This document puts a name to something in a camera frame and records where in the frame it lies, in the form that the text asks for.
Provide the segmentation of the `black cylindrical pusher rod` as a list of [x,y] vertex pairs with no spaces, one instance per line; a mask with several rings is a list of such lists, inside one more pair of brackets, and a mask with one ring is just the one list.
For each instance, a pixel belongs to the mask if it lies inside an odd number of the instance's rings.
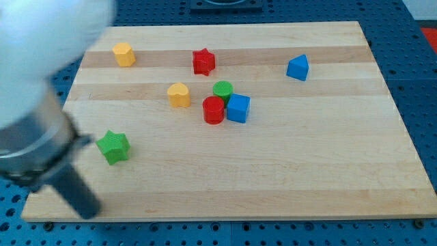
[[92,219],[100,212],[99,199],[71,164],[54,169],[49,183],[82,219]]

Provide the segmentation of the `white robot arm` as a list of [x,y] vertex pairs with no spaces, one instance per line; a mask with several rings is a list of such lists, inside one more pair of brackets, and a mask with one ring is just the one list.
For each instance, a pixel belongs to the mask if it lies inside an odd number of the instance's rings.
[[50,78],[110,26],[114,0],[1,2],[1,175],[36,192],[54,187],[83,219],[100,201],[73,167],[91,136],[62,111]]

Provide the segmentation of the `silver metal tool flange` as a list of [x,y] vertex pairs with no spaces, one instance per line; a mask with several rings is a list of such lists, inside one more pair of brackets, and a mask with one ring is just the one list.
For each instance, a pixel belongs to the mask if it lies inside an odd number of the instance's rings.
[[78,133],[48,82],[2,96],[1,106],[1,175],[31,191],[65,174],[92,141]]

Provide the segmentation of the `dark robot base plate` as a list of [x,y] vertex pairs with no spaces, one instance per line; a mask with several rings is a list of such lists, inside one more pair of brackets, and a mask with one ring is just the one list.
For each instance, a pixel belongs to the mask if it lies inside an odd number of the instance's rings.
[[190,12],[262,10],[264,0],[190,0]]

